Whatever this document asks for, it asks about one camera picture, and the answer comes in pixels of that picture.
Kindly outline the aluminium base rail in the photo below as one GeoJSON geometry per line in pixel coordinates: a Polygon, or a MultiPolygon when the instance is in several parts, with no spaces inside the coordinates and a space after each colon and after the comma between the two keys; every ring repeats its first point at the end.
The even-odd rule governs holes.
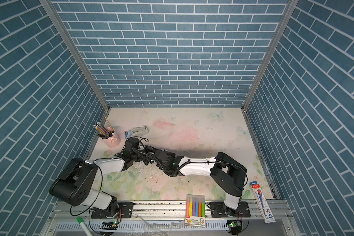
{"type": "Polygon", "coordinates": [[[248,204],[240,216],[222,215],[213,218],[219,204],[210,202],[206,208],[206,226],[185,225],[185,201],[134,201],[121,202],[122,217],[94,219],[83,207],[70,211],[62,202],[57,203],[41,235],[86,236],[79,225],[81,217],[93,236],[298,236],[300,235],[293,214],[285,200],[269,200],[276,220],[265,224],[255,200],[248,204]]]}

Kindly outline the pink pencil cup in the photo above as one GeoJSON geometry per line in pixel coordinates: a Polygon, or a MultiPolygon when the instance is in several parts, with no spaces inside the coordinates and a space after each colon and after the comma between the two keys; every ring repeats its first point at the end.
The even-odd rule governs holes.
{"type": "Polygon", "coordinates": [[[110,124],[109,120],[105,116],[106,123],[97,122],[93,125],[93,128],[98,131],[98,137],[101,139],[107,147],[116,148],[121,143],[121,139],[113,126],[110,124]]]}

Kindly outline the green capped marker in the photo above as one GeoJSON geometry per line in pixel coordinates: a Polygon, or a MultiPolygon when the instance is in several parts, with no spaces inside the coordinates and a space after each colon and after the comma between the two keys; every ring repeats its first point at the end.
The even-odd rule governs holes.
{"type": "Polygon", "coordinates": [[[79,225],[81,226],[81,228],[83,229],[83,231],[85,232],[85,234],[87,236],[92,236],[91,231],[88,229],[88,227],[86,226],[86,224],[84,223],[82,218],[78,216],[76,219],[77,219],[79,225]]]}

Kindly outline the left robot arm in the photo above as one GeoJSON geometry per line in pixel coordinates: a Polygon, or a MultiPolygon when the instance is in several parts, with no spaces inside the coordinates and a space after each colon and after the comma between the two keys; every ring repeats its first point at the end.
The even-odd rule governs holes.
{"type": "Polygon", "coordinates": [[[112,158],[96,160],[72,159],[50,187],[50,194],[71,206],[88,206],[109,211],[117,210],[116,198],[101,191],[104,175],[127,170],[138,156],[132,152],[141,144],[139,137],[126,140],[122,152],[112,158]]]}

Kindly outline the small blue white item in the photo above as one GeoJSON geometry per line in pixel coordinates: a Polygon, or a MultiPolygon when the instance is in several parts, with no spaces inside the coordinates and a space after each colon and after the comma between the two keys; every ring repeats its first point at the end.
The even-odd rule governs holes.
{"type": "Polygon", "coordinates": [[[125,132],[125,138],[126,138],[126,139],[131,138],[131,136],[132,136],[132,132],[131,132],[131,131],[126,131],[126,132],[125,132]]]}

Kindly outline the highlighter marker pack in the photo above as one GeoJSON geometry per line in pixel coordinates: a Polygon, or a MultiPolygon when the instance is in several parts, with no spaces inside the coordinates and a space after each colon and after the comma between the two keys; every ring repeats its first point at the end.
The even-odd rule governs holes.
{"type": "Polygon", "coordinates": [[[187,195],[185,225],[201,228],[206,226],[206,205],[203,195],[187,195]]]}

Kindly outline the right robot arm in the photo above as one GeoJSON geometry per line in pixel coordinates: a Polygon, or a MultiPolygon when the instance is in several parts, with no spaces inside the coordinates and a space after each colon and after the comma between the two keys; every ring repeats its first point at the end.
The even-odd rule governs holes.
{"type": "Polygon", "coordinates": [[[169,177],[197,175],[212,178],[226,193],[224,205],[232,210],[238,209],[248,181],[247,169],[229,155],[219,152],[215,157],[189,158],[151,147],[132,150],[145,160],[155,162],[169,177]]]}

